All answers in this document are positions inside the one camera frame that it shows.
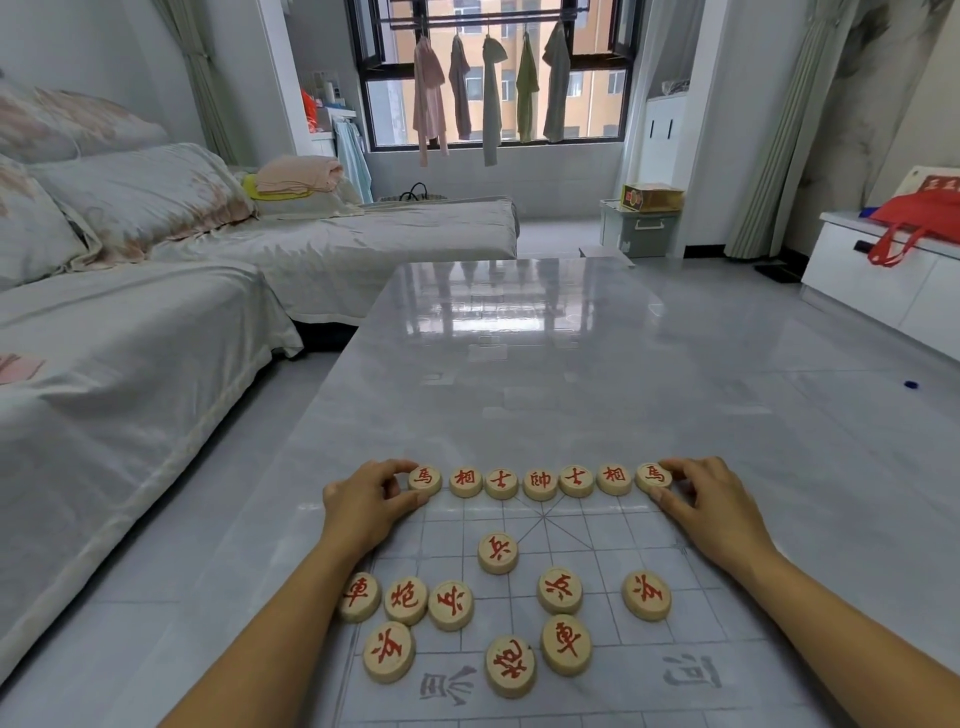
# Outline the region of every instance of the clothes rail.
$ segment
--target clothes rail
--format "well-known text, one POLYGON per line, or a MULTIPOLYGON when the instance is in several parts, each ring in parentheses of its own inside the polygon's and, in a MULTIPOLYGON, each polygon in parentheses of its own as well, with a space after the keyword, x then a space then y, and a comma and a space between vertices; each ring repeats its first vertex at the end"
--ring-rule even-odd
POLYGON ((464 15, 434 15, 427 17, 384 17, 380 22, 389 24, 391 30, 424 30, 427 28, 467 28, 477 25, 514 25, 521 23, 541 23, 551 20, 576 20, 581 12, 589 12, 585 8, 570 8, 564 10, 545 11, 512 11, 470 13, 464 15))

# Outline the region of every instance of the drawer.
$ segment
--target drawer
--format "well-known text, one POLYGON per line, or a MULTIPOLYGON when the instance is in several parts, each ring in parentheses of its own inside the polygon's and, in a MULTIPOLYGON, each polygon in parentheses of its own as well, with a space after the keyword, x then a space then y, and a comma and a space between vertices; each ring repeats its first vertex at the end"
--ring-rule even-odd
POLYGON ((900 330, 960 360, 960 260, 940 256, 900 330))
POLYGON ((939 255, 917 250, 894 268, 871 265, 874 235, 825 223, 804 284, 891 327, 899 327, 939 255))

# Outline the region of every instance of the storage box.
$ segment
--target storage box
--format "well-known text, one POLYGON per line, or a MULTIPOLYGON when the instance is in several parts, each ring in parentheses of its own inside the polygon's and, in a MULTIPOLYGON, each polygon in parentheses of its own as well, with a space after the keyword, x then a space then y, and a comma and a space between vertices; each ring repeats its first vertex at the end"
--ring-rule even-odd
POLYGON ((680 219, 679 212, 645 214, 626 209, 617 200, 600 202, 600 244, 627 257, 663 257, 680 219))
POLYGON ((624 184, 620 204, 633 212, 679 212, 684 191, 662 184, 624 184))

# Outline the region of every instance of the curtain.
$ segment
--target curtain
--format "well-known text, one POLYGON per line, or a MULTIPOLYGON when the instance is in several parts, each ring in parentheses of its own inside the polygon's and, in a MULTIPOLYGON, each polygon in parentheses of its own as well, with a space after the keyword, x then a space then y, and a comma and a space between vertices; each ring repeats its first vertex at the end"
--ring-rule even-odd
POLYGON ((653 0, 650 15, 646 19, 643 32, 642 52, 634 61, 634 83, 630 91, 630 111, 627 116, 627 131, 624 135, 623 157, 616 177, 613 196, 620 197, 620 191, 627 182, 636 181, 640 174, 640 155, 643 153, 643 133, 646 129, 647 97, 657 73, 663 45, 670 32, 674 7, 678 0, 653 0))
POLYGON ((746 200, 737 218, 727 257, 750 260, 776 255, 786 230, 800 173, 810 152, 839 52, 837 38, 856 0, 807 0, 807 28, 776 130, 760 156, 746 200))
POLYGON ((153 0, 160 17, 183 52, 206 146, 227 164, 237 164, 239 150, 236 134, 229 128, 235 125, 237 117, 231 112, 227 101, 228 90, 207 51, 208 46, 201 32, 198 2, 153 0))

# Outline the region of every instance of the chessboard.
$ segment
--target chessboard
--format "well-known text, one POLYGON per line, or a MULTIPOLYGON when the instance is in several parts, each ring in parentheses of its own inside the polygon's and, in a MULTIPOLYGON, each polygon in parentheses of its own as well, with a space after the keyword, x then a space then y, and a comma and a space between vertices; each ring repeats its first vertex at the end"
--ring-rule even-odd
MULTIPOLYGON (((483 473, 483 465, 472 467, 483 473)), ((511 465, 524 473, 522 466, 539 464, 511 465)), ((449 475, 456 468, 438 470, 449 475)), ((594 489, 587 497, 558 492, 537 501, 522 490, 506 500, 486 491, 461 498, 444 483, 361 569, 375 577, 381 602, 389 585, 406 577, 428 590, 461 581, 472 592, 473 616, 453 632, 431 619, 411 627, 413 663, 389 685, 374 682, 363 662, 369 637, 390 619, 384 606, 342 630, 349 650, 334 725, 829 725, 772 623, 637 486, 621 497, 594 489), (511 536, 519 550, 516 566, 501 575, 484 570, 477 555, 481 540, 496 532, 511 536), (583 586, 576 619, 588 630, 592 656, 574 677, 551 669, 540 648, 551 614, 537 598, 538 582, 553 566, 571 570, 583 586), (646 621, 628 610, 621 587, 637 570, 669 586, 666 619, 646 621), (518 637, 535 654, 535 683, 517 699, 498 694, 486 672, 486 652, 504 636, 518 637)))

